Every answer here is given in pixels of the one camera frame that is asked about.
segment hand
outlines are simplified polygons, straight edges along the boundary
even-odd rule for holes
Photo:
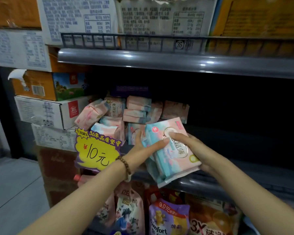
[[[150,155],[160,149],[163,149],[170,140],[169,138],[166,138],[145,148],[140,139],[141,134],[142,131],[139,129],[136,133],[135,146],[123,156],[124,160],[128,163],[132,174]]]
[[[171,138],[186,144],[192,150],[193,154],[202,162],[200,169],[205,172],[211,174],[212,170],[216,169],[215,162],[224,158],[191,134],[186,136],[182,133],[169,132],[169,135]]]

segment bracelet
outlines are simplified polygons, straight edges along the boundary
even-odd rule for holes
[[[118,156],[117,157],[117,160],[120,160],[121,162],[123,162],[123,164],[124,164],[124,166],[125,166],[125,168],[126,168],[126,175],[127,175],[127,177],[126,177],[126,180],[124,180],[125,182],[130,182],[131,181],[131,176],[132,176],[132,172],[131,172],[131,170],[129,169],[129,165],[128,165],[128,163],[124,160],[124,158],[122,157],[122,156]]]

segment tile floor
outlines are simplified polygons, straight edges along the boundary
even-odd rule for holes
[[[38,163],[0,158],[0,235],[17,234],[48,210]]]

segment white cardboard box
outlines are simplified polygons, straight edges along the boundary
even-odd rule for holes
[[[54,149],[62,149],[68,151],[75,150],[75,126],[70,129],[62,130],[32,124],[33,134],[38,146],[44,146]]]
[[[129,34],[208,36],[217,0],[115,0],[119,32]],[[139,39],[139,50],[148,50],[149,38]],[[161,50],[161,39],[151,38],[150,50]],[[164,39],[162,51],[204,52],[207,41]],[[121,38],[122,49],[125,39]],[[137,40],[127,38],[127,50],[136,50]]]
[[[82,96],[60,102],[21,95],[14,98],[21,121],[57,129],[69,129],[75,126],[75,119],[89,104],[91,96]]]
[[[41,30],[0,29],[0,66],[51,72]]]
[[[37,4],[45,44],[63,45],[60,33],[118,33],[114,0],[37,0]],[[74,39],[77,45],[83,44],[81,36]],[[91,37],[84,40],[92,46]],[[103,46],[101,37],[94,41]],[[72,45],[72,39],[66,38],[66,44]],[[106,37],[105,44],[113,47],[113,38]]]

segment price tag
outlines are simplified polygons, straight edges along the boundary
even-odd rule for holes
[[[121,140],[81,128],[77,128],[75,132],[75,149],[78,152],[76,166],[102,171],[120,155]]]

